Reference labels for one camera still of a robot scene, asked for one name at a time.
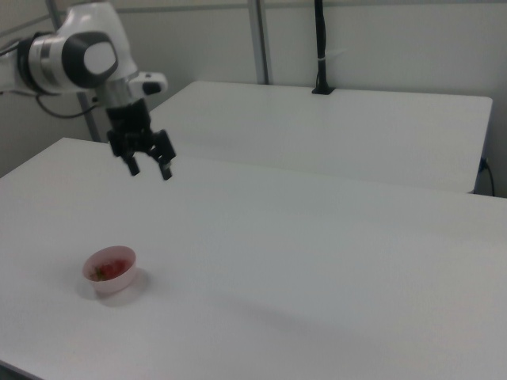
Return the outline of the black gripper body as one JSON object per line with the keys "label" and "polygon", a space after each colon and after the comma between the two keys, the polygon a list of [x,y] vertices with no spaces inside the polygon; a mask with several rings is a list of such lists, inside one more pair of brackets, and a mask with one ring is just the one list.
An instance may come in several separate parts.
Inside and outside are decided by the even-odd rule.
{"label": "black gripper body", "polygon": [[144,99],[105,111],[111,124],[107,136],[115,156],[148,153],[152,149],[151,118]]}

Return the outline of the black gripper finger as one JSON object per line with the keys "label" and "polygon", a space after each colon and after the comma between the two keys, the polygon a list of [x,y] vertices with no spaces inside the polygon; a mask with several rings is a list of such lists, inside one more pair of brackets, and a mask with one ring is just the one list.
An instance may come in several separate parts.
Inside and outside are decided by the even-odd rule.
{"label": "black gripper finger", "polygon": [[147,154],[157,163],[164,181],[172,177],[171,161],[176,158],[176,152],[164,130],[151,134],[150,146]]}
{"label": "black gripper finger", "polygon": [[125,150],[120,154],[120,157],[128,167],[130,174],[135,177],[140,173],[137,161],[135,159],[135,153],[131,150]]}

